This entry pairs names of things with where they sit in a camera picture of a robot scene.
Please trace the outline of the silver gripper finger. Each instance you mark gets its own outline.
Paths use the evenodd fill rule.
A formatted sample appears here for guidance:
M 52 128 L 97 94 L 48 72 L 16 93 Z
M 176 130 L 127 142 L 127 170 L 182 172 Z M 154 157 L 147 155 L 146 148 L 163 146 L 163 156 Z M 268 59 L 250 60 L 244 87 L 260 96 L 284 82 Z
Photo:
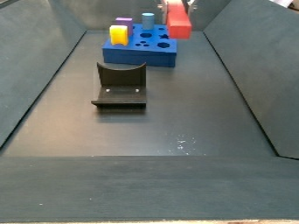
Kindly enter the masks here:
M 160 2 L 158 4 L 158 9 L 163 13 L 163 24 L 166 24 L 167 23 L 167 13 L 168 13 L 168 2 L 167 2 L 167 0 L 160 0 Z
M 196 9 L 196 0 L 187 0 L 188 8 L 187 11 L 192 12 Z

